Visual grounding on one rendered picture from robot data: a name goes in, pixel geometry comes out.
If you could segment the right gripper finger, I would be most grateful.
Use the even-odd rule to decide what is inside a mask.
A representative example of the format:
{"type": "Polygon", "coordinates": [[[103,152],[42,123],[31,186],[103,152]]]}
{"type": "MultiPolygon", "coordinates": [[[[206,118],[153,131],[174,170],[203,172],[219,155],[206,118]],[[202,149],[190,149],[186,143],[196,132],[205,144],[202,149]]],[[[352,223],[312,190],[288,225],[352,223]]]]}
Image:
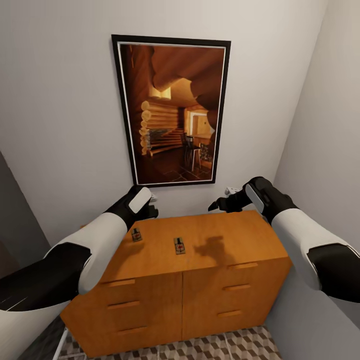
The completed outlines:
{"type": "Polygon", "coordinates": [[[212,211],[214,209],[218,209],[219,208],[219,204],[218,201],[215,201],[212,203],[212,205],[208,208],[208,211],[212,211]]]}

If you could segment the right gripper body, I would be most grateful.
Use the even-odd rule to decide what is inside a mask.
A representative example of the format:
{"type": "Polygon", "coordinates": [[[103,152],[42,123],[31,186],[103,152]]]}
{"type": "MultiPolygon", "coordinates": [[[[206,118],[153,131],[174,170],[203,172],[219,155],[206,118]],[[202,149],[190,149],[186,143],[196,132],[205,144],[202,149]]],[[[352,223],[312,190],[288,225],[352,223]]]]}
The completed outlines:
{"type": "Polygon", "coordinates": [[[220,211],[239,213],[243,211],[242,207],[245,207],[237,201],[236,194],[233,194],[232,196],[227,198],[220,197],[216,201],[218,201],[220,211]]]}

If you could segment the mousetrap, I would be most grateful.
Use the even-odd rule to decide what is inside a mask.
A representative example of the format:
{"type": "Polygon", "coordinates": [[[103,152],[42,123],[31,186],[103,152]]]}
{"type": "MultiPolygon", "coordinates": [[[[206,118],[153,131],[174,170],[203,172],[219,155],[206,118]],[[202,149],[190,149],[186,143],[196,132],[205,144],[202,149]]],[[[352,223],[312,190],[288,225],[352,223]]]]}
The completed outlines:
{"type": "Polygon", "coordinates": [[[182,237],[175,237],[174,238],[174,246],[175,252],[177,255],[182,255],[186,253],[185,245],[182,237]]]}
{"type": "Polygon", "coordinates": [[[139,227],[131,228],[130,231],[134,243],[143,240],[139,227]]]}

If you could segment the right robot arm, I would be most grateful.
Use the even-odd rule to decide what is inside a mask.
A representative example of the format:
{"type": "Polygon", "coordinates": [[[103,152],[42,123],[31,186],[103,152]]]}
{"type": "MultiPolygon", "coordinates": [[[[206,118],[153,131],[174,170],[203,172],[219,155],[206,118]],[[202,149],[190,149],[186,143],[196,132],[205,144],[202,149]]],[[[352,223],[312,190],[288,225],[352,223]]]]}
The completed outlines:
{"type": "Polygon", "coordinates": [[[360,253],[299,209],[266,178],[228,187],[208,211],[242,212],[253,203],[267,218],[304,282],[323,291],[360,329],[360,253]]]}

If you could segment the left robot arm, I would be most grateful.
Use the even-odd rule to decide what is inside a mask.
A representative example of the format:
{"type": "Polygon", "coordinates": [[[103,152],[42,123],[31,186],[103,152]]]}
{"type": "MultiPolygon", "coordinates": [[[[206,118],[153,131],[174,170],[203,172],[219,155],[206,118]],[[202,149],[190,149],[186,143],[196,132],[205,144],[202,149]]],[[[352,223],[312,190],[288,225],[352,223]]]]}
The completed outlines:
{"type": "Polygon", "coordinates": [[[0,278],[0,360],[17,360],[78,295],[101,280],[136,221],[156,218],[158,197],[134,186],[36,263],[0,278]]]}

